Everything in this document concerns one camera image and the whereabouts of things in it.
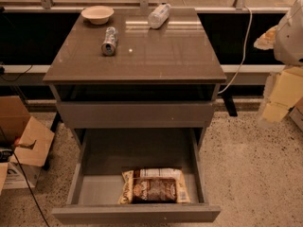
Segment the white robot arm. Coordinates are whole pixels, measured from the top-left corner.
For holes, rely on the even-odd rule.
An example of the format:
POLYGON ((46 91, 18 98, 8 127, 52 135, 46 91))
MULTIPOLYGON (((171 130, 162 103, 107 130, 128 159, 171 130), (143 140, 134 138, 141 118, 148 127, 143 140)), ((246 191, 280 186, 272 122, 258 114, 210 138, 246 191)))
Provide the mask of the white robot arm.
POLYGON ((254 47, 273 49, 275 59, 285 65, 266 79, 258 110, 258 123, 269 128, 303 97, 303 0, 296 0, 277 26, 256 39, 254 47))

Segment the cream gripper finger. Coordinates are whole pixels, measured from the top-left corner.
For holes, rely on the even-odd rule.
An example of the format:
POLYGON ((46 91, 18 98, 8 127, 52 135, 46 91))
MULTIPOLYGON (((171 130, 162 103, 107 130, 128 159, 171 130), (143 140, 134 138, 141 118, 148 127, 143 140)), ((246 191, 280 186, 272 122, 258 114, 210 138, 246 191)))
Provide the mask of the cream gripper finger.
POLYGON ((303 69, 291 67, 276 77, 270 102, 285 109, 292 108, 303 97, 303 69))
POLYGON ((261 126, 274 126, 280 122, 289 112, 281 105, 271 104, 263 101, 258 109, 258 123, 261 126))

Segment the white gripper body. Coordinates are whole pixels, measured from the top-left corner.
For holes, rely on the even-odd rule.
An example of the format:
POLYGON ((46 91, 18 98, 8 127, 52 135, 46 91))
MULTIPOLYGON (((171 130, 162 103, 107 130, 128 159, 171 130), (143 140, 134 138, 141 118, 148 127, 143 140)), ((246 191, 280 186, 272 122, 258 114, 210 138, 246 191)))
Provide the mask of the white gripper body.
POLYGON ((254 47, 261 50, 274 48, 277 26, 272 26, 254 42, 254 47))

